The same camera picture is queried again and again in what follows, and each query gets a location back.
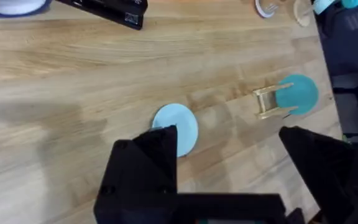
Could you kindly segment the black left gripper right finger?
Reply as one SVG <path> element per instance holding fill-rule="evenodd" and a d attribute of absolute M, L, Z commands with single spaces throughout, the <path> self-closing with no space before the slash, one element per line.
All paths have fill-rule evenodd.
<path fill-rule="evenodd" d="M 358 145 L 298 126 L 278 135 L 326 223 L 358 223 Z"/>

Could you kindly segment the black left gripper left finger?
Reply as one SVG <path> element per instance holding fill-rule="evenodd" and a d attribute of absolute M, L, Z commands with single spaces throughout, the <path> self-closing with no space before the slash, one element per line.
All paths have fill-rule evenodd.
<path fill-rule="evenodd" d="M 177 127 L 119 139 L 112 147 L 93 208 L 97 223 L 169 223 L 160 201 L 177 192 Z"/>

